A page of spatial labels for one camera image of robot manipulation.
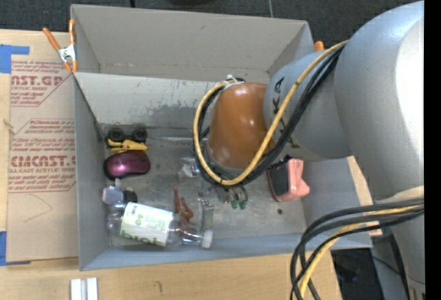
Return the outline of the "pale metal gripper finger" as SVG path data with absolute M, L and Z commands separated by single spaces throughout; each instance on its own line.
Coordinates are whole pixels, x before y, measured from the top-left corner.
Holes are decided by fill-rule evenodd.
M 194 157 L 183 157 L 181 159 L 181 168 L 178 171 L 179 179 L 197 178 L 200 170 Z
M 198 200 L 198 224 L 201 230 L 214 227 L 214 206 L 207 198 Z

